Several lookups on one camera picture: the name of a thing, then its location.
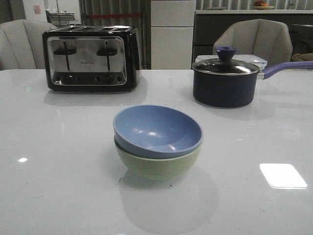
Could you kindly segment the blue bowl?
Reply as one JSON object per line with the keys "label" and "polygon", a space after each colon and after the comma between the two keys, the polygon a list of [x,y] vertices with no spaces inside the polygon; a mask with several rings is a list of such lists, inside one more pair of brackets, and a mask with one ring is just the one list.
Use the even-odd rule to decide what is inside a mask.
{"label": "blue bowl", "polygon": [[114,136],[126,152],[148,159],[180,157],[203,141],[199,124],[185,113],[157,105],[125,108],[113,119]]}

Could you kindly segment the green bowl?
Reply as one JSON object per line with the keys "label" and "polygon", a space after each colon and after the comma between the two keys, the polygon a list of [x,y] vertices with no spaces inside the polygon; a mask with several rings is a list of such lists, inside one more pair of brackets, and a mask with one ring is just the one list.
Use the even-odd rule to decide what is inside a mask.
{"label": "green bowl", "polygon": [[117,141],[114,141],[114,144],[122,163],[128,170],[138,176],[159,181],[185,174],[194,165],[201,151],[201,147],[198,147],[186,155],[175,158],[149,159],[128,153]]}

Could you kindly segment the dark blue saucepan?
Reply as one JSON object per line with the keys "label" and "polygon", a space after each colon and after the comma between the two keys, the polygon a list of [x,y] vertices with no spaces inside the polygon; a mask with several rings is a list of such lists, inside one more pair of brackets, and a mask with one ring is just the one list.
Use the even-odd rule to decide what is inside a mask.
{"label": "dark blue saucepan", "polygon": [[194,71],[193,96],[206,105],[237,108],[250,104],[254,98],[258,75],[268,79],[287,69],[311,69],[312,61],[279,63],[250,75],[212,75]]}

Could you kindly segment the glass pot lid blue knob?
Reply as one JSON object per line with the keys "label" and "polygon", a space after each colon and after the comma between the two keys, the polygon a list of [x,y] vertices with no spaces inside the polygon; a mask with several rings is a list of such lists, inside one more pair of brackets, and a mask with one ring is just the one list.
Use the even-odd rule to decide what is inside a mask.
{"label": "glass pot lid blue knob", "polygon": [[218,58],[211,58],[194,62],[191,68],[194,71],[212,75],[250,75],[257,73],[259,67],[233,59],[238,48],[231,46],[219,46],[215,48]]}

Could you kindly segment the black chrome four-slot toaster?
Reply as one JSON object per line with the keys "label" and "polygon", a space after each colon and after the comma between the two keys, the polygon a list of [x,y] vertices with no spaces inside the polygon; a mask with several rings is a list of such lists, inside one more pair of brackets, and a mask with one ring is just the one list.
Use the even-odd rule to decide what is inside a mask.
{"label": "black chrome four-slot toaster", "polygon": [[140,81],[134,26],[67,26],[43,33],[47,86],[58,92],[126,92]]}

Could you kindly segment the white refrigerator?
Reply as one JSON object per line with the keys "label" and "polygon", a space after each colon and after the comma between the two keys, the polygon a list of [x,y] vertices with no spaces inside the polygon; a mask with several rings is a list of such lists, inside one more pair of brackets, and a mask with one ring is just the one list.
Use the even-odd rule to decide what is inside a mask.
{"label": "white refrigerator", "polygon": [[151,1],[151,69],[190,69],[195,9],[195,0]]}

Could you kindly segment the dark kitchen counter cabinet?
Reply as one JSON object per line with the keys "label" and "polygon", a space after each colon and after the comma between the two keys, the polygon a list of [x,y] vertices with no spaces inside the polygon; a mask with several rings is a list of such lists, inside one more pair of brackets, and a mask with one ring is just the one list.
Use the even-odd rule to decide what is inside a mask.
{"label": "dark kitchen counter cabinet", "polygon": [[213,45],[234,23],[253,19],[279,21],[288,25],[293,53],[313,51],[312,10],[197,10],[194,19],[193,55],[212,54]]}

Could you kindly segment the clear plastic container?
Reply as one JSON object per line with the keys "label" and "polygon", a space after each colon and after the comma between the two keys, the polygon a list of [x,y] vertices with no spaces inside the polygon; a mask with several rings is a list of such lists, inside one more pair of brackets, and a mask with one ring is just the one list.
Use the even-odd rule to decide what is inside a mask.
{"label": "clear plastic container", "polygon": [[[215,58],[218,59],[218,56],[217,55],[198,55],[195,59],[195,62],[206,60],[206,59],[215,59]],[[263,70],[267,66],[267,63],[268,63],[267,60],[264,60],[252,54],[235,54],[232,58],[257,65],[260,70]]]}

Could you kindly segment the fruit bowl on counter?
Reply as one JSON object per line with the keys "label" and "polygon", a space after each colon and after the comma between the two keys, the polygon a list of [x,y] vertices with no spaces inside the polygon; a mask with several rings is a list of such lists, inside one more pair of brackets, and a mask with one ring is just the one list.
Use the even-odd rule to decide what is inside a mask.
{"label": "fruit bowl on counter", "polygon": [[256,0],[253,4],[253,8],[256,10],[272,10],[274,6],[268,5],[263,0]]}

